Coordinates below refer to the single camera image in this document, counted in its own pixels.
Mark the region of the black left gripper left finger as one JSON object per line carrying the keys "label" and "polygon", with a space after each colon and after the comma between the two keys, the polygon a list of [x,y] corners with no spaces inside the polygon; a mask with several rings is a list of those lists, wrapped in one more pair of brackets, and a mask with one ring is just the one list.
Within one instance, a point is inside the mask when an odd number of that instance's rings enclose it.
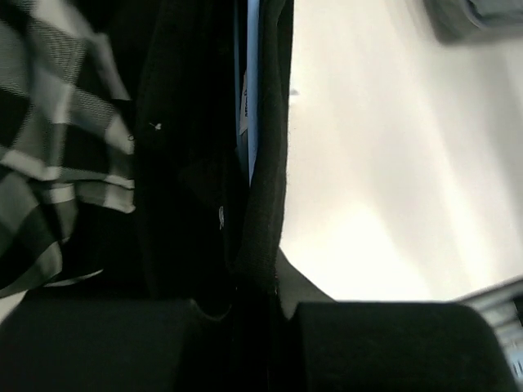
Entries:
{"label": "black left gripper left finger", "polygon": [[3,391],[230,391],[229,320],[193,301],[22,301],[1,324]]}

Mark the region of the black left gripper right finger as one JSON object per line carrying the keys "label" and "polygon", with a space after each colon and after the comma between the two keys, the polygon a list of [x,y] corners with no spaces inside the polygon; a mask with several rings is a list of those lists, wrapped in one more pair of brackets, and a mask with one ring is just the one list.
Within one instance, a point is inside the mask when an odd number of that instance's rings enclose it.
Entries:
{"label": "black left gripper right finger", "polygon": [[302,303],[285,391],[516,391],[497,337],[457,303]]}

